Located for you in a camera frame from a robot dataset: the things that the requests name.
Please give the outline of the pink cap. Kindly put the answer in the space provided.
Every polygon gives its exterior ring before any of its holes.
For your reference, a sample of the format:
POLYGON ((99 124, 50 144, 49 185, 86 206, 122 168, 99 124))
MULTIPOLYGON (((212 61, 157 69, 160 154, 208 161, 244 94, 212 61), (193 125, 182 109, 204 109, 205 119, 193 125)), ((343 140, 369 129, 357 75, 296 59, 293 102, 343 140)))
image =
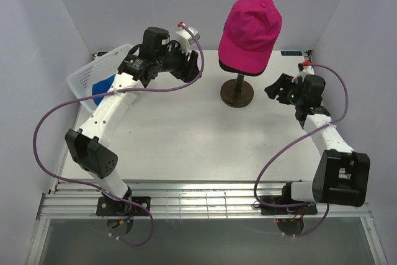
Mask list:
POLYGON ((282 23, 273 0, 236 1, 224 24, 218 59, 249 73, 266 69, 282 23))

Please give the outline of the blue cap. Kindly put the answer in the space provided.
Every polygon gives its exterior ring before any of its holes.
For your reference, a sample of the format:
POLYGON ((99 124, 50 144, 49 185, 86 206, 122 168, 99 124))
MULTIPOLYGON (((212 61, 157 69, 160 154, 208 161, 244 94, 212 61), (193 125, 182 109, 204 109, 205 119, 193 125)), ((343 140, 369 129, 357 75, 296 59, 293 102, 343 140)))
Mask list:
POLYGON ((103 79, 92 85, 91 94, 92 96, 96 96, 98 94, 109 93, 109 91, 113 91, 113 83, 114 83, 115 75, 109 76, 107 79, 103 79))

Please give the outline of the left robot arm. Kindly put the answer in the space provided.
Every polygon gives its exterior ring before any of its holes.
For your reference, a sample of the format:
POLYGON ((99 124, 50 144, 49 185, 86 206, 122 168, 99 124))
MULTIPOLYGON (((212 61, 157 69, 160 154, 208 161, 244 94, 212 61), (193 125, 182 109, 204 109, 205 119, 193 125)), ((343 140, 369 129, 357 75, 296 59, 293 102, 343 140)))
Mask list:
POLYGON ((133 212, 132 190, 116 170, 118 156, 110 150, 111 138, 124 114, 141 92, 160 73, 170 73, 188 86, 201 77, 203 53, 191 49, 200 38, 198 30, 178 25, 176 37, 166 29, 148 27, 142 42, 121 52, 114 63, 115 75, 103 80, 104 92, 88 98, 96 104, 89 118, 66 132, 72 160, 99 185, 102 193, 99 214, 125 215, 133 212))

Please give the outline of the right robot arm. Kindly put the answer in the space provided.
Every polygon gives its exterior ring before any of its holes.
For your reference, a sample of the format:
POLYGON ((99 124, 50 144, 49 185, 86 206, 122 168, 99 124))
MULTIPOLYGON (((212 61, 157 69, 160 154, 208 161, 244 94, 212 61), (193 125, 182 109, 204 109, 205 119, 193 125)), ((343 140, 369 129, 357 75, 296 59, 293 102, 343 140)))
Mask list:
POLYGON ((310 133, 321 155, 312 180, 283 187, 280 206, 286 213, 295 213, 303 203, 360 207, 365 202, 370 158, 349 146, 331 123, 331 115, 322 105, 325 85, 315 74, 299 78, 282 74, 264 89, 270 99, 295 106, 296 119, 310 133))

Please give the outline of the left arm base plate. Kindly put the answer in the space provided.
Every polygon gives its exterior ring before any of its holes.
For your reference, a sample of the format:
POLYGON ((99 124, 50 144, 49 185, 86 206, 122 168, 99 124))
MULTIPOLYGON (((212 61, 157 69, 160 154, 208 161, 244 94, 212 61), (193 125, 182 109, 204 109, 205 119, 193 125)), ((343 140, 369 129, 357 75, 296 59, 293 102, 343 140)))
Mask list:
MULTIPOLYGON (((151 197, 133 196, 131 201, 144 206, 150 210, 151 197)), ((121 201, 113 200, 106 196, 101 196, 97 202, 96 215, 100 217, 121 217, 121 216, 147 216, 147 213, 135 205, 126 204, 121 201)))

